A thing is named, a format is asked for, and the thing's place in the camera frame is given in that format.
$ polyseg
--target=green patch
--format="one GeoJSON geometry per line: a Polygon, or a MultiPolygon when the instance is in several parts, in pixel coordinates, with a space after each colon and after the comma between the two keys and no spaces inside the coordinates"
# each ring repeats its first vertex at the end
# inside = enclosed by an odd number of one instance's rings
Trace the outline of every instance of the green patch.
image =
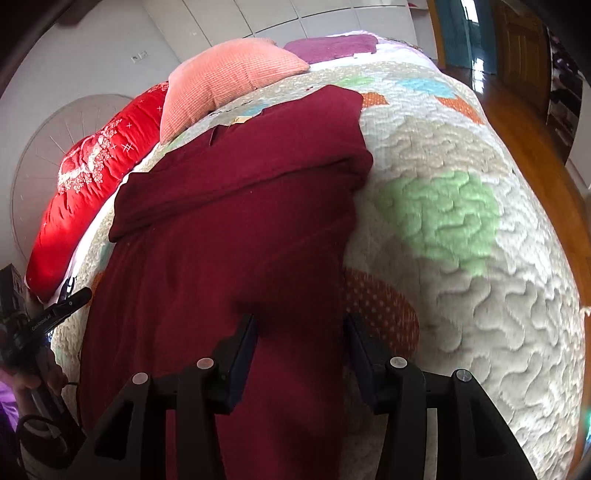
{"type": "Polygon", "coordinates": [[[164,149],[162,150],[163,156],[168,152],[172,152],[172,150],[176,150],[177,148],[182,147],[184,145],[185,133],[186,130],[164,147],[164,149]]]}
{"type": "Polygon", "coordinates": [[[64,352],[58,346],[52,346],[53,354],[56,356],[56,362],[58,365],[63,365],[67,360],[64,358],[64,352]]]}
{"type": "Polygon", "coordinates": [[[336,86],[348,89],[356,89],[361,87],[367,87],[374,82],[371,77],[364,77],[362,75],[355,75],[352,77],[345,77],[335,83],[336,86]]]}
{"type": "Polygon", "coordinates": [[[382,187],[374,203],[417,256],[472,276],[486,273],[499,206],[478,175],[454,171],[430,180],[395,179],[382,187]]]}

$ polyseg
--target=wall outlet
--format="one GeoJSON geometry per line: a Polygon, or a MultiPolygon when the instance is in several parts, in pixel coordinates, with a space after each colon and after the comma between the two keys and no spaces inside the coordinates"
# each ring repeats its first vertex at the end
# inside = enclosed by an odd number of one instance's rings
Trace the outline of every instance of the wall outlet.
{"type": "Polygon", "coordinates": [[[141,51],[141,52],[139,52],[139,53],[136,53],[135,55],[133,55],[133,56],[131,57],[131,60],[132,60],[134,63],[138,63],[140,60],[142,60],[142,59],[146,58],[147,56],[148,56],[148,52],[146,52],[145,50],[143,50],[143,51],[141,51]]]}

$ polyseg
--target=orange polka dot patch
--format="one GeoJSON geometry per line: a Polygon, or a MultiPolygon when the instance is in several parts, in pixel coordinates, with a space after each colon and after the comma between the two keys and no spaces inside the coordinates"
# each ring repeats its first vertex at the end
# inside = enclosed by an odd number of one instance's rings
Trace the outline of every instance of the orange polka dot patch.
{"type": "Polygon", "coordinates": [[[345,307],[361,314],[371,335],[385,341],[395,356],[409,358],[418,345],[418,318],[413,307],[386,282],[345,269],[345,307]]]}
{"type": "Polygon", "coordinates": [[[389,105],[389,103],[386,101],[386,97],[384,95],[380,95],[379,93],[368,92],[362,93],[361,95],[363,96],[363,108],[374,105],[389,105]]]}
{"type": "Polygon", "coordinates": [[[444,98],[444,97],[435,97],[442,105],[446,107],[453,108],[456,112],[460,112],[462,115],[468,117],[474,123],[479,125],[484,125],[484,122],[478,116],[478,113],[470,106],[465,100],[461,98],[444,98]]]}

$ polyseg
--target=wooden door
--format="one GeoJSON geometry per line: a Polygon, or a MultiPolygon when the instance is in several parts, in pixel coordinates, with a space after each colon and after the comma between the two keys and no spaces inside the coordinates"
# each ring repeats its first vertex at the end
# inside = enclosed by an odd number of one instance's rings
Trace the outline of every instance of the wooden door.
{"type": "Polygon", "coordinates": [[[514,93],[546,116],[550,95],[550,44],[546,28],[531,11],[518,15],[493,0],[498,76],[514,93]]]}

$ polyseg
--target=black mount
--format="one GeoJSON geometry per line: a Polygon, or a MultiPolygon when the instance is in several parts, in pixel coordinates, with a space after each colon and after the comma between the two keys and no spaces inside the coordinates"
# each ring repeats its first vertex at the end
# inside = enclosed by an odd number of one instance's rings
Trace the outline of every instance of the black mount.
{"type": "Polygon", "coordinates": [[[224,480],[214,414],[229,415],[240,402],[257,338],[255,318],[245,316],[211,357],[180,374],[134,375],[88,436],[66,478],[166,478],[165,415],[176,410],[178,480],[224,480]]]}
{"type": "MultiPolygon", "coordinates": [[[[358,314],[348,315],[343,327],[363,401],[374,414],[389,415],[376,480],[423,480],[428,408],[437,409],[437,480],[535,480],[511,430],[469,371],[445,377],[392,357],[358,314]]],[[[225,480],[214,415],[228,415],[240,402],[257,338],[255,318],[245,316],[211,357],[179,374],[134,375],[66,479],[163,480],[166,411],[176,410],[178,480],[225,480]]]]}
{"type": "Polygon", "coordinates": [[[491,399],[464,369],[451,377],[392,358],[357,314],[345,319],[363,401],[388,427],[376,480],[423,480],[427,409],[437,409],[437,480],[535,480],[523,450],[491,399]]]}

